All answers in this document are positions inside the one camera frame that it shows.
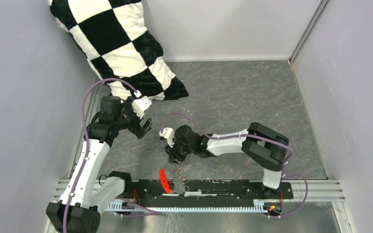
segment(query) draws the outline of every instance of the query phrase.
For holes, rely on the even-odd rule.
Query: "orange handle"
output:
[[[161,185],[164,188],[165,192],[171,193],[172,190],[170,188],[170,184],[168,183],[168,179],[167,179],[167,176],[165,175],[163,168],[159,170],[159,179],[161,180]]]

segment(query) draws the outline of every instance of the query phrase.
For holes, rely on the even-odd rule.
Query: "robotic arm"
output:
[[[88,233],[97,231],[102,213],[115,197],[131,192],[131,175],[117,171],[111,172],[95,193],[92,190],[103,159],[119,131],[128,129],[141,139],[151,129],[150,118],[143,126],[140,125],[151,104],[147,97],[136,100],[128,98],[126,101],[114,96],[102,98],[101,110],[87,126],[89,142],[85,141],[82,146],[81,157],[65,192],[57,203],[49,203],[47,206],[48,218],[58,232],[63,232],[63,216],[69,197],[72,198],[68,210],[68,232]],[[89,156],[85,158],[87,143],[90,144]],[[80,172],[84,160],[86,165]],[[71,193],[76,180],[75,191]]]
[[[194,153],[201,158],[220,156],[226,153],[245,153],[264,168],[262,183],[270,189],[278,189],[281,183],[281,173],[287,150],[279,145],[261,141],[241,135],[258,135],[275,142],[288,145],[289,140],[282,134],[260,124],[251,123],[249,128],[237,133],[224,135],[199,135],[192,129],[183,125],[177,130],[165,128],[160,132],[162,140],[166,139],[168,145],[165,151],[171,163],[183,162],[187,155]]]

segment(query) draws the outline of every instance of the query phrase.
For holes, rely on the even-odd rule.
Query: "checkered cushion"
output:
[[[144,25],[141,0],[53,0],[50,10],[99,78],[121,78],[151,99],[188,96]],[[114,96],[131,95],[120,82],[108,85]]]

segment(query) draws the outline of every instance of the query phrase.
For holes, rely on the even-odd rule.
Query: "gray wall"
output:
[[[168,60],[289,58],[320,0],[143,0]]]
[[[0,233],[43,232],[94,81],[47,1],[0,1]]]
[[[373,1],[331,1],[295,73],[354,226],[373,232]]]

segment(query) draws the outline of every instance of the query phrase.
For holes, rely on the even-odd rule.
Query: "black metal plate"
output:
[[[169,180],[168,183],[173,189],[173,181]],[[284,199],[294,198],[288,182],[282,182],[277,190],[265,188],[262,182],[250,180],[186,180],[185,185],[189,187],[189,191],[216,196],[163,196],[166,193],[159,180],[139,180],[132,183],[132,188],[136,189],[140,202],[145,207],[253,207],[254,199],[280,199],[280,191]]]

